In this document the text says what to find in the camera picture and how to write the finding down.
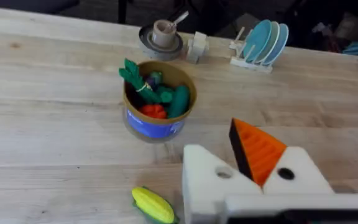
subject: dish rack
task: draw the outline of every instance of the dish rack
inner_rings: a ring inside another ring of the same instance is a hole
[[[249,49],[249,51],[246,53],[246,56],[244,56],[244,54],[242,52],[244,51],[244,49],[247,45],[247,38],[248,38],[249,34],[252,32],[252,29],[251,29],[248,32],[247,37],[245,37],[244,42],[241,43],[241,41],[239,39],[241,37],[241,34],[244,32],[244,29],[245,29],[244,27],[241,27],[241,30],[240,30],[239,34],[237,35],[236,39],[234,39],[234,41],[231,41],[231,43],[229,45],[230,49],[233,49],[236,51],[236,56],[231,57],[230,64],[240,66],[243,68],[248,68],[251,70],[258,71],[258,72],[271,73],[273,70],[272,64],[274,63],[274,60],[267,65],[264,65],[266,58],[263,59],[261,62],[255,62],[257,60],[257,57],[256,57],[251,62],[247,62],[247,59],[248,59],[249,55],[251,54],[251,52],[254,50],[255,45],[253,45]]]

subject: teal plate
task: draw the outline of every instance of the teal plate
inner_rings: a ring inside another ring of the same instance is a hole
[[[248,56],[247,62],[253,61],[253,59],[257,58],[261,51],[265,48],[270,35],[272,33],[272,23],[270,20],[265,19],[258,23],[252,32],[246,38],[247,45],[244,47],[242,51],[244,58],[247,56],[249,50],[254,45],[254,49],[251,54]]]
[[[276,60],[276,58],[281,54],[285,47],[285,44],[287,43],[288,35],[288,26],[285,24],[280,24],[280,34],[278,35],[277,43],[276,45],[274,45],[274,48],[271,53],[267,56],[264,65],[273,63],[274,60]]]

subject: gray plate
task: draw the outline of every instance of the gray plate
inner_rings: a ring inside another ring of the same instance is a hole
[[[179,34],[175,34],[173,44],[169,48],[162,48],[152,42],[153,25],[140,28],[139,39],[142,51],[150,58],[158,60],[173,60],[180,55],[183,41]]]

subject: red toy pepper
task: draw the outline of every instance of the red toy pepper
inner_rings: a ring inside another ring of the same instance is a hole
[[[161,105],[144,105],[143,107],[141,107],[140,112],[152,118],[167,118],[167,112],[165,112],[164,108]]]

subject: wooden table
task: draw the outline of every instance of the wooden table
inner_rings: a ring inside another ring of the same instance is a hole
[[[201,144],[235,165],[232,117],[309,152],[333,187],[358,192],[358,57],[286,48],[271,75],[229,65],[229,40],[183,60],[198,101],[164,144],[122,122],[138,27],[0,9],[0,223],[144,223],[131,188],[181,206],[181,156]]]

